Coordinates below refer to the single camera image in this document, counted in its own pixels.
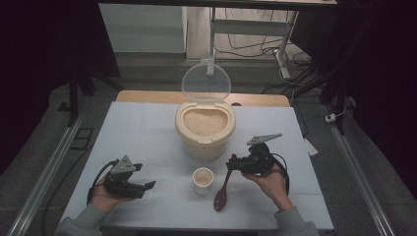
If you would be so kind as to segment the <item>person's left hand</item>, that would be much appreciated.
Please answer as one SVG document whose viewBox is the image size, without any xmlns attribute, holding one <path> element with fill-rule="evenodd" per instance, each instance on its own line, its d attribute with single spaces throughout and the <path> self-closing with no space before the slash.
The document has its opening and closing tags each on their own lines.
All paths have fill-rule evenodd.
<svg viewBox="0 0 417 236">
<path fill-rule="evenodd" d="M 93 187 L 89 203 L 105 213 L 110 213 L 119 204 L 130 202 L 132 198 L 114 197 L 103 187 L 104 178 L 101 178 Z"/>
</svg>

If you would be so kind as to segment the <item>dark curtain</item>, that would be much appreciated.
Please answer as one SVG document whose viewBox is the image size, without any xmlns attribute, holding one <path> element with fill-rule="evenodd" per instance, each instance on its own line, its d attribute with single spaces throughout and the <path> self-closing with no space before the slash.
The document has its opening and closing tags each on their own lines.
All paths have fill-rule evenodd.
<svg viewBox="0 0 417 236">
<path fill-rule="evenodd" d="M 331 72 L 369 18 L 347 63 L 353 115 L 417 198 L 417 0 L 337 0 L 349 9 L 303 11 L 291 40 Z"/>
<path fill-rule="evenodd" d="M 73 76 L 118 77 L 99 0 L 0 0 L 0 174 Z"/>
</svg>

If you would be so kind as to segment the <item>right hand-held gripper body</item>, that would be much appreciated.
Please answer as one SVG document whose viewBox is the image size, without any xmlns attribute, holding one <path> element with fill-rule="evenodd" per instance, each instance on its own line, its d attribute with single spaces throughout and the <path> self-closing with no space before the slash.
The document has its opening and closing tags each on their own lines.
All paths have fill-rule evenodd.
<svg viewBox="0 0 417 236">
<path fill-rule="evenodd" d="M 247 142 L 249 146 L 249 155 L 242 158 L 241 169 L 242 173 L 266 175 L 271 169 L 281 163 L 273 156 L 266 145 L 267 141 L 281 137 L 282 134 L 254 136 Z"/>
</svg>

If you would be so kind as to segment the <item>person's right hand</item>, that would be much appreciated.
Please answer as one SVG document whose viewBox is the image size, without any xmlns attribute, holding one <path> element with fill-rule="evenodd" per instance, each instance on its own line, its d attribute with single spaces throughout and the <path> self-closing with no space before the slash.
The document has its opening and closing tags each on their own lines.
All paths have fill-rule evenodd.
<svg viewBox="0 0 417 236">
<path fill-rule="evenodd" d="M 272 200 L 279 211 L 286 211 L 293 207 L 285 188 L 283 172 L 274 166 L 265 176 L 243 173 L 242 176 L 255 182 L 261 190 Z"/>
</svg>

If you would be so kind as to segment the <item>white cup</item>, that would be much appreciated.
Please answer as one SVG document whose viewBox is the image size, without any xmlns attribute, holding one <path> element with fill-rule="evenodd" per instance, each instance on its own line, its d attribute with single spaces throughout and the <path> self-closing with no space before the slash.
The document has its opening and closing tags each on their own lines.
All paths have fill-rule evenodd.
<svg viewBox="0 0 417 236">
<path fill-rule="evenodd" d="M 195 177 L 198 176 L 198 175 L 210 176 L 211 177 L 211 183 L 208 186 L 203 186 L 203 187 L 197 185 L 196 182 L 195 182 Z M 213 174 L 212 174 L 210 169 L 205 168 L 205 167 L 201 167 L 201 168 L 198 168 L 194 171 L 193 176 L 192 176 L 192 180 L 193 180 L 193 186 L 194 186 L 195 192 L 199 195 L 206 195 L 211 190 L 211 185 L 212 185 L 212 182 L 213 182 Z"/>
</svg>

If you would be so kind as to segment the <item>clear round container lid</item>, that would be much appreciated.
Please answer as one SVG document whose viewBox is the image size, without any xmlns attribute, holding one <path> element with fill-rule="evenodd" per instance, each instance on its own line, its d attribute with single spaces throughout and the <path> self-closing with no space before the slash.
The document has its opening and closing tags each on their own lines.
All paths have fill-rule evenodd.
<svg viewBox="0 0 417 236">
<path fill-rule="evenodd" d="M 231 93 L 231 81 L 218 65 L 201 63 L 185 73 L 181 90 L 189 99 L 221 101 Z"/>
</svg>

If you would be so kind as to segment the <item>white table cover sheet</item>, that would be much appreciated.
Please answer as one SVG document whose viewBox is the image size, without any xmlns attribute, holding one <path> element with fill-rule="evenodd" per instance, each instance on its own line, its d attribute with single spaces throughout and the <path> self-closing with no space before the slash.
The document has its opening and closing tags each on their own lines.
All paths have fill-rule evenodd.
<svg viewBox="0 0 417 236">
<path fill-rule="evenodd" d="M 272 230 L 276 226 L 273 202 L 256 183 L 232 172 L 227 184 L 227 204 L 215 211 L 213 201 L 222 187 L 226 161 L 235 153 L 245 156 L 247 142 L 254 136 L 278 134 L 268 142 L 271 152 L 287 163 L 289 195 L 306 221 L 319 229 L 331 229 L 328 209 L 311 159 L 307 153 L 293 109 L 288 107 L 236 108 L 236 129 L 225 153 L 208 162 L 188 155 L 177 134 L 174 104 L 114 102 L 90 153 L 85 169 L 64 211 L 78 216 L 87 205 L 89 187 L 98 171 L 109 161 L 125 155 L 143 165 L 131 182 L 156 181 L 144 196 L 119 205 L 106 218 L 108 227 L 191 230 Z M 192 176 L 196 169 L 211 170 L 213 182 L 206 195 L 195 192 Z"/>
</svg>

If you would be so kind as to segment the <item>metal floor rail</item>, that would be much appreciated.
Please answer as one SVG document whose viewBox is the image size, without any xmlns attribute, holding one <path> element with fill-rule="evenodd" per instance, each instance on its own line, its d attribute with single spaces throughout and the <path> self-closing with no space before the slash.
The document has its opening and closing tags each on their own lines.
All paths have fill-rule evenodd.
<svg viewBox="0 0 417 236">
<path fill-rule="evenodd" d="M 368 208 L 369 214 L 372 216 L 374 223 L 381 236 L 395 236 L 394 230 L 390 221 L 387 218 L 380 201 L 374 193 L 360 163 L 358 162 L 349 142 L 339 132 L 335 122 L 329 123 L 332 134 L 340 148 L 340 151 L 345 159 L 345 162 L 349 168 L 352 178 L 362 196 L 365 205 Z"/>
<path fill-rule="evenodd" d="M 46 195 L 47 190 L 52 183 L 52 180 L 54 179 L 63 161 L 63 158 L 65 157 L 65 154 L 70 147 L 72 140 L 85 118 L 85 115 L 86 112 L 81 111 L 75 118 L 72 125 L 65 129 L 57 147 L 46 162 L 44 169 L 30 191 L 28 198 L 23 204 L 6 236 L 25 236 L 41 202 Z"/>
</svg>

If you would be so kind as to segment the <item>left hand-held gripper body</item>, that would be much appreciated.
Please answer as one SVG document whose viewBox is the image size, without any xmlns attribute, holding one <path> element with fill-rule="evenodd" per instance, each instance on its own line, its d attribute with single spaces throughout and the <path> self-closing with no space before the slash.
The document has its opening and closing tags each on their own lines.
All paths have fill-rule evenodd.
<svg viewBox="0 0 417 236">
<path fill-rule="evenodd" d="M 129 182 L 136 172 L 134 170 L 134 163 L 127 155 L 123 156 L 106 174 L 103 187 L 115 197 L 141 199 L 146 191 L 145 186 Z"/>
</svg>

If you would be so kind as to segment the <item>black stand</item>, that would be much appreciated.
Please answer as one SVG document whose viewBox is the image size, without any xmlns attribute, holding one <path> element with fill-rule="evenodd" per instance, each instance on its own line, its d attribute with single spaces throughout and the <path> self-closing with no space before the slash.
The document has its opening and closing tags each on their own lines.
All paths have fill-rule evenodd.
<svg viewBox="0 0 417 236">
<path fill-rule="evenodd" d="M 98 70 L 94 69 L 92 66 L 85 66 L 79 67 L 73 72 L 73 75 L 69 81 L 69 89 L 70 89 L 70 120 L 68 123 L 69 127 L 72 127 L 76 119 L 79 117 L 79 94 L 78 89 L 82 91 L 82 93 L 86 96 L 93 96 L 96 92 L 96 87 L 93 84 L 92 79 L 97 78 L 100 81 L 104 82 L 105 84 L 111 86 L 112 88 L 116 89 L 117 91 L 124 90 L 124 87 L 118 83 L 116 83 L 113 79 L 108 76 L 105 76 L 103 73 L 99 72 Z"/>
</svg>

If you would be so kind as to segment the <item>white desk frame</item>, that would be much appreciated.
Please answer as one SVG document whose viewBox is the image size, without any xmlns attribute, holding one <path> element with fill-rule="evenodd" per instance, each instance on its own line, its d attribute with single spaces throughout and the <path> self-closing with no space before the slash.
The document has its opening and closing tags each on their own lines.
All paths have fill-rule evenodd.
<svg viewBox="0 0 417 236">
<path fill-rule="evenodd" d="M 249 20 L 230 20 L 216 17 L 216 8 L 211 7 L 209 11 L 209 47 L 208 59 L 213 62 L 215 55 L 214 39 L 217 33 L 221 34 L 239 34 L 239 35 L 262 35 L 278 36 L 280 44 L 277 49 L 272 51 L 278 67 L 280 76 L 283 79 L 289 79 L 290 74 L 284 61 L 284 53 L 288 44 L 290 35 L 297 19 L 297 11 L 289 11 L 288 18 L 284 22 L 275 22 L 274 20 L 249 21 Z"/>
</svg>

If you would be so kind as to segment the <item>cream rice container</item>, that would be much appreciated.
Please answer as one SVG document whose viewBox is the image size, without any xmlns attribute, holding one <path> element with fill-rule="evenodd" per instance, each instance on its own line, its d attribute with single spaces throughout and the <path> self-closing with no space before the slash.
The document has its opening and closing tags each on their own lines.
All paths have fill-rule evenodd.
<svg viewBox="0 0 417 236">
<path fill-rule="evenodd" d="M 223 111 L 228 117 L 226 127 L 211 136 L 199 136 L 192 133 L 184 124 L 184 114 L 194 109 L 212 109 Z M 212 160 L 222 155 L 236 128 L 236 115 L 232 107 L 224 102 L 184 102 L 177 109 L 175 128 L 183 141 L 185 152 L 197 159 Z"/>
</svg>

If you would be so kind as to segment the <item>white panel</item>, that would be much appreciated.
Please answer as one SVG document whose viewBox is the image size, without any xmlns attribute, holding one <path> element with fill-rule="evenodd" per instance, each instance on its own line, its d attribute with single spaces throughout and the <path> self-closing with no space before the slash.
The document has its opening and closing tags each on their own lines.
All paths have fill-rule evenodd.
<svg viewBox="0 0 417 236">
<path fill-rule="evenodd" d="M 186 7 L 100 3 L 99 9 L 115 52 L 186 52 Z"/>
</svg>

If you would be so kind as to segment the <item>white paper tag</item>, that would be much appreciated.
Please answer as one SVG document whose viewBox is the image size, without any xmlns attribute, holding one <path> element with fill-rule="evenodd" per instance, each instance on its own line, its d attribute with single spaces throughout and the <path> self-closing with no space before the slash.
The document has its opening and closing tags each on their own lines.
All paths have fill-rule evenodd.
<svg viewBox="0 0 417 236">
<path fill-rule="evenodd" d="M 315 156 L 316 154 L 318 154 L 319 152 L 317 151 L 317 149 L 307 140 L 304 140 L 307 152 L 310 156 Z"/>
</svg>

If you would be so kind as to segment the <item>brown wooden spoon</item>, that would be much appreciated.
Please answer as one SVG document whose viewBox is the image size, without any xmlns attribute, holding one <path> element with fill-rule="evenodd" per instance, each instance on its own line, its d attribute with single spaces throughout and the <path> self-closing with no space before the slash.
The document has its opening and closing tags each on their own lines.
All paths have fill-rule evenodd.
<svg viewBox="0 0 417 236">
<path fill-rule="evenodd" d="M 227 204 L 227 184 L 229 178 L 231 176 L 232 171 L 230 169 L 227 170 L 224 182 L 222 187 L 217 191 L 214 201 L 213 201 L 213 208 L 215 211 L 221 211 Z"/>
</svg>

